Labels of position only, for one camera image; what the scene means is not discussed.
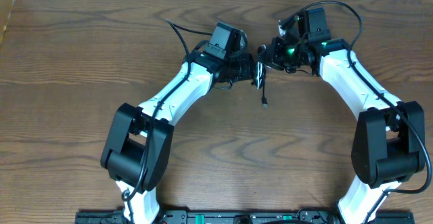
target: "black connector plug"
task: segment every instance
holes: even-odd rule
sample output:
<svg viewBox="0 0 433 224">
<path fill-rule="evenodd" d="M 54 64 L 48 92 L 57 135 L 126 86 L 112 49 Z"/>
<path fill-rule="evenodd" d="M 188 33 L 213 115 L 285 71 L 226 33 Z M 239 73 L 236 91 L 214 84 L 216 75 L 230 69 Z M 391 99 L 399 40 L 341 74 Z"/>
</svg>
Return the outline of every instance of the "black connector plug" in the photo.
<svg viewBox="0 0 433 224">
<path fill-rule="evenodd" d="M 268 108 L 268 100 L 266 99 L 266 97 L 262 97 L 262 105 L 263 108 Z"/>
</svg>

